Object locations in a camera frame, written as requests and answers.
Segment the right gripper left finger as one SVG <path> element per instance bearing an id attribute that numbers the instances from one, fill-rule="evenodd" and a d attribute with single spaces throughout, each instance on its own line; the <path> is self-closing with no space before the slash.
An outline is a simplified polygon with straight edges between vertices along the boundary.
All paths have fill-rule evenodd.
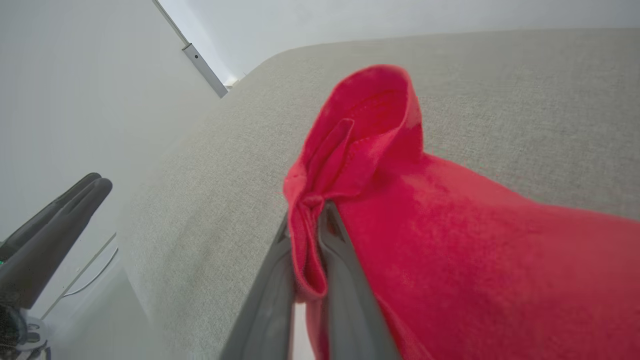
<path id="1" fill-rule="evenodd" d="M 291 239 L 283 217 L 220 358 L 288 360 L 294 300 Z"/>

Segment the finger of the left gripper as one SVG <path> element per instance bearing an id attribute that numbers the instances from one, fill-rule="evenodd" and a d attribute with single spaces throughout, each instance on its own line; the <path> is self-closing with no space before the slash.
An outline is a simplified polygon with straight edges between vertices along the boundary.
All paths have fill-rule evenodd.
<path id="1" fill-rule="evenodd" d="M 31 309 L 114 185 L 94 180 L 8 260 L 1 260 L 1 305 Z"/>
<path id="2" fill-rule="evenodd" d="M 75 196 L 81 193 L 85 188 L 89 187 L 95 180 L 101 177 L 99 173 L 92 172 L 85 175 L 72 187 L 67 189 L 63 194 L 55 198 L 51 203 L 46 205 L 42 210 L 37 212 L 31 219 L 26 221 L 17 230 L 15 230 L 7 239 L 1 242 L 0 259 L 2 261 L 9 260 L 27 241 L 32 239 L 51 219 L 62 209 L 67 203 L 71 202 Z"/>

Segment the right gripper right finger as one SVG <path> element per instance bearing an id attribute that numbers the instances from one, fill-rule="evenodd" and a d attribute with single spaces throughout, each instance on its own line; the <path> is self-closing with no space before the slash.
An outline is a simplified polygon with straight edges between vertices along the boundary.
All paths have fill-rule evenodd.
<path id="1" fill-rule="evenodd" d="M 399 360 L 338 208 L 327 201 L 317 224 L 326 262 L 327 338 L 332 360 Z"/>

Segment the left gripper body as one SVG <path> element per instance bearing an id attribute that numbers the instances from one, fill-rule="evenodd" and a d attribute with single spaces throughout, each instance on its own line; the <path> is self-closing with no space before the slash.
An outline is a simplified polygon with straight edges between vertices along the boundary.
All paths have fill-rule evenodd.
<path id="1" fill-rule="evenodd" d="M 37 317 L 12 306 L 0 307 L 0 358 L 50 360 L 49 331 Z"/>

